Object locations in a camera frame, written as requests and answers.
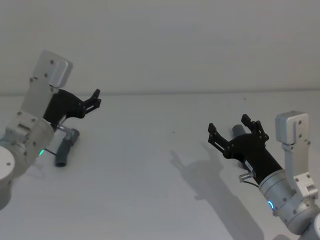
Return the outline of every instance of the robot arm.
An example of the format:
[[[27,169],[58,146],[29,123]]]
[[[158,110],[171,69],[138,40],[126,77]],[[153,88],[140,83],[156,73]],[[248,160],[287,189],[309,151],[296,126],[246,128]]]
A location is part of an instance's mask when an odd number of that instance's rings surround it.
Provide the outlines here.
[[[285,169],[266,150],[269,137],[261,123],[246,114],[241,121],[251,133],[236,125],[233,132],[237,136],[226,141],[211,123],[208,142],[225,158],[243,163],[248,173],[241,175],[240,181],[254,178],[273,215],[293,234],[301,235],[300,240],[320,240],[320,208],[315,204],[318,189],[308,172],[308,115],[292,111],[276,117],[276,139],[285,150]]]
[[[43,51],[30,78],[30,88],[20,110],[6,126],[0,139],[0,209],[10,200],[12,179],[26,172],[40,152],[51,142],[56,130],[67,118],[84,118],[99,108],[97,89],[82,101],[65,86],[72,63],[49,51]]]

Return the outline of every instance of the gray tube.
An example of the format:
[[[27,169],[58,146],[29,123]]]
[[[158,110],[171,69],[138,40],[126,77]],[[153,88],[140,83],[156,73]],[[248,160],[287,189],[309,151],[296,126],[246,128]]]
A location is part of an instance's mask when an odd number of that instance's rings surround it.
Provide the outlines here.
[[[80,133],[76,129],[72,129],[73,133],[72,136],[66,136],[59,148],[58,151],[56,152],[55,156],[55,166],[58,168],[65,167],[67,165],[67,160],[68,160],[68,154],[70,152],[71,147],[76,143]]]
[[[237,124],[232,128],[234,137],[246,134],[244,127],[241,124]]]

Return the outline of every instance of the cable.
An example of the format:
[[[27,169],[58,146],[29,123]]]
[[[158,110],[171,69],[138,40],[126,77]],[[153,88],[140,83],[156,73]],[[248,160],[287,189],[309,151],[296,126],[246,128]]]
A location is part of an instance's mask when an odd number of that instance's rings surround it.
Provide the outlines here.
[[[52,154],[52,155],[54,155],[54,156],[57,156],[57,154],[56,153],[54,153],[53,151],[50,151],[49,149],[47,149],[47,148],[45,148],[44,150],[46,150],[48,153],[50,153],[50,154]]]
[[[243,183],[246,183],[246,184],[251,184],[252,186],[255,186],[257,188],[259,188],[259,186],[253,182],[249,182],[249,181],[243,181]]]

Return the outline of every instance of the white table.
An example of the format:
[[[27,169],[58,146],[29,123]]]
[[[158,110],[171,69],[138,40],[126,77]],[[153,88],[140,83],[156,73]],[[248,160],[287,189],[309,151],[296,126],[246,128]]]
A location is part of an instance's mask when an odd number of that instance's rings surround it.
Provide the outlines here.
[[[2,131],[21,102],[0,98]],[[261,120],[267,148],[284,166],[274,119],[309,113],[309,168],[320,188],[319,104],[318,91],[103,96],[100,109],[66,122],[80,131],[67,167],[54,167],[45,153],[15,181],[0,212],[1,239],[296,240],[259,190],[239,183],[245,171],[207,143],[207,129],[213,122],[231,139],[247,113]],[[206,199],[195,200],[195,191]]]

